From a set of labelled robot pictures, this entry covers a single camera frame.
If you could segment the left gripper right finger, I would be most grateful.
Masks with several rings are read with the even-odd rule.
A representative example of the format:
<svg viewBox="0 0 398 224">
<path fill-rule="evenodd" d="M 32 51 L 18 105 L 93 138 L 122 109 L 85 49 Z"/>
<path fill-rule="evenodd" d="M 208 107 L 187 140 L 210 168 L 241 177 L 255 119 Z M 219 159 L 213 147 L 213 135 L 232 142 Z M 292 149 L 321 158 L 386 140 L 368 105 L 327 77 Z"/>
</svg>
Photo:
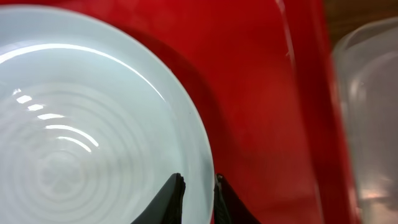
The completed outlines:
<svg viewBox="0 0 398 224">
<path fill-rule="evenodd" d="M 215 224 L 261 224 L 221 174 L 215 175 L 213 215 Z"/>
</svg>

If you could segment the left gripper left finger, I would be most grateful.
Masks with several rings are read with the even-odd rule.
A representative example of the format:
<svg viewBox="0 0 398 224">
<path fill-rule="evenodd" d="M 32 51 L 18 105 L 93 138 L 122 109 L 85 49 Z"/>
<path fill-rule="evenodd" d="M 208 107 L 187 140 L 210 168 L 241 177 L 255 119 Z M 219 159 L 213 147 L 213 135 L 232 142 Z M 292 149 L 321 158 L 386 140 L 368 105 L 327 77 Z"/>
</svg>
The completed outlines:
<svg viewBox="0 0 398 224">
<path fill-rule="evenodd" d="M 172 174 L 146 209 L 131 224 L 181 224 L 184 178 Z"/>
</svg>

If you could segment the light blue plate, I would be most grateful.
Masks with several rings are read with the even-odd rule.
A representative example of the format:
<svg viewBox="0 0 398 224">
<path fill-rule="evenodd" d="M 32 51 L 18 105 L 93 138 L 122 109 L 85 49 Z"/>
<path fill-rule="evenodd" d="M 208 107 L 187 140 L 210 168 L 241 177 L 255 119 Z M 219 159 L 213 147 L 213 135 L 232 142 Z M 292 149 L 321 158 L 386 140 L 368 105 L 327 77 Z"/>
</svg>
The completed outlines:
<svg viewBox="0 0 398 224">
<path fill-rule="evenodd" d="M 209 223 L 205 127 L 171 70 L 77 12 L 1 8 L 1 222 L 131 223 L 172 174 L 184 223 Z"/>
</svg>

